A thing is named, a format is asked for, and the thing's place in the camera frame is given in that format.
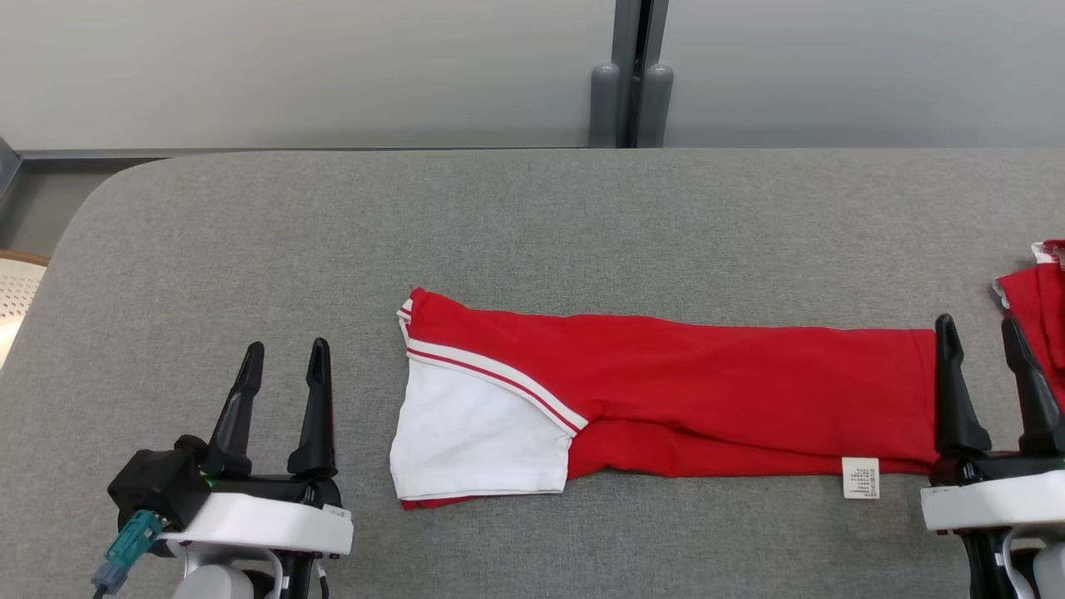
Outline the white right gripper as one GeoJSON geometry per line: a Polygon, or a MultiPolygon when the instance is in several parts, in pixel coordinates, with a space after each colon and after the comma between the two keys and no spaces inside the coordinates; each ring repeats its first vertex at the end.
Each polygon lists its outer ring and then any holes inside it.
{"type": "MultiPolygon", "coordinates": [[[[1062,527],[1062,458],[990,451],[963,378],[963,346],[954,318],[935,321],[936,452],[943,458],[921,489],[924,525],[935,532],[980,528],[1062,527]]],[[[1022,326],[1012,315],[1001,323],[1009,370],[1022,412],[1019,450],[1032,455],[1064,454],[1063,414],[1022,326]]]]}

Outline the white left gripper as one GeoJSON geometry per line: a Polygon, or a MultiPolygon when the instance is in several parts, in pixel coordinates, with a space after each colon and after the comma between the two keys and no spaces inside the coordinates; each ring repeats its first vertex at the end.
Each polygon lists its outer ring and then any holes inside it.
{"type": "Polygon", "coordinates": [[[218,417],[203,473],[178,507],[161,508],[171,520],[159,539],[157,555],[183,557],[191,551],[227,550],[307,553],[335,558],[349,555],[354,524],[333,479],[334,385],[328,341],[313,341],[305,372],[300,442],[290,453],[290,475],[252,475],[247,456],[253,401],[263,373],[264,345],[248,345],[235,382],[218,417]]]}

